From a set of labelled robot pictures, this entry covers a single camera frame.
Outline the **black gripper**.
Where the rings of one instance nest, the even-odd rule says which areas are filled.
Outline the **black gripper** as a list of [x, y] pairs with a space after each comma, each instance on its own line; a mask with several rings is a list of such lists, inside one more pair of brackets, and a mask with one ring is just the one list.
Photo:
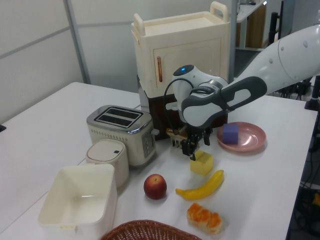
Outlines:
[[213, 133], [212, 126], [205, 128], [187, 125], [187, 139], [181, 141], [182, 153], [189, 156], [190, 160], [195, 161], [195, 152], [199, 148], [199, 141], [203, 139], [205, 145], [210, 145], [210, 136]]

